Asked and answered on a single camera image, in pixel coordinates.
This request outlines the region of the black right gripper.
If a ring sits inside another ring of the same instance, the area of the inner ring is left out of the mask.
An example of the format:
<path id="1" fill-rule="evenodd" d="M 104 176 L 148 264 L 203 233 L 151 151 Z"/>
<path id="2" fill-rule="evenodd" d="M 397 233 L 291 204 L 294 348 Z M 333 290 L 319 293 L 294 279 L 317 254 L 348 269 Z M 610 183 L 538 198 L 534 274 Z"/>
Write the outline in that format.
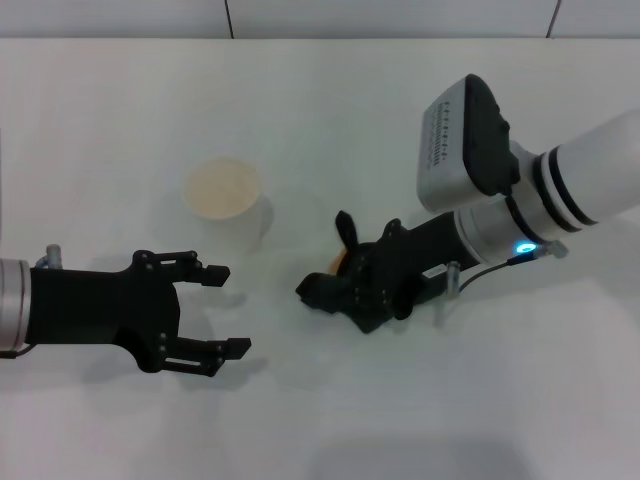
<path id="1" fill-rule="evenodd" d="M 451 262 L 463 270 L 473 266 L 452 212 L 441 214 L 413 229 L 390 221 L 375 242 L 359 242 L 344 235 L 344 277 L 354 281 L 382 281 L 385 297 L 361 287 L 353 288 L 349 318 L 364 334 L 387 321 L 408 318 L 414 307 L 446 290 L 446 275 L 428 278 L 425 272 Z"/>

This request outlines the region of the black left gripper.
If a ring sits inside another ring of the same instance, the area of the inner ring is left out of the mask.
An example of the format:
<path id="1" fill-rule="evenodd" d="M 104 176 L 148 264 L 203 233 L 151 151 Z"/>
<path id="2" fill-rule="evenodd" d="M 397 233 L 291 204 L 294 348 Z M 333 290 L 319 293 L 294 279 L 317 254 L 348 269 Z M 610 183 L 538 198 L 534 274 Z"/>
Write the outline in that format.
<path id="1" fill-rule="evenodd" d="M 115 345 L 145 373 L 214 377 L 227 361 L 244 357 L 250 338 L 176 338 L 180 307 L 173 283 L 221 288 L 230 277 L 227 266 L 205 265 L 195 251 L 150 253 L 149 265 L 153 271 L 135 255 L 119 272 L 31 269 L 29 342 Z"/>

